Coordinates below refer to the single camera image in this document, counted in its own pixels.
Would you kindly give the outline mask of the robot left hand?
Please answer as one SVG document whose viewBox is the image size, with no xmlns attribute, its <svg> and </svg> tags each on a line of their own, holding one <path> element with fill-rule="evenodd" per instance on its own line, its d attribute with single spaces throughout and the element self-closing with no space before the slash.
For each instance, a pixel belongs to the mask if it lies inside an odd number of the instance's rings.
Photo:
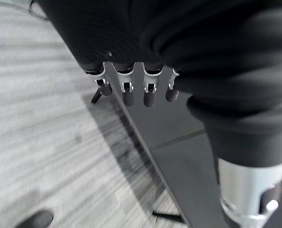
<svg viewBox="0 0 282 228">
<path fill-rule="evenodd" d="M 88 74 L 168 66 L 205 127 L 232 228 L 262 228 L 282 182 L 282 0 L 41 0 Z"/>
</svg>

